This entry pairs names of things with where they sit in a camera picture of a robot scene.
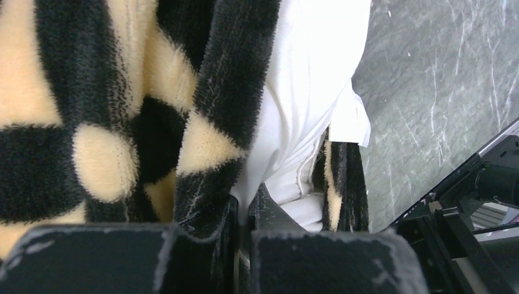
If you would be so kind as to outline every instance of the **plush blanket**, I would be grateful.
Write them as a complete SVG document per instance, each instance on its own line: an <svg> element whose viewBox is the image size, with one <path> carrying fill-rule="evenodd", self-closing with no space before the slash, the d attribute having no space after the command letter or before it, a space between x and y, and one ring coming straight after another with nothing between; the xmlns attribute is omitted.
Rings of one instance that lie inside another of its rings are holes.
<svg viewBox="0 0 519 294"><path fill-rule="evenodd" d="M0 0L0 259L39 224L183 222L253 141L279 0ZM326 230L367 230L326 143Z"/></svg>

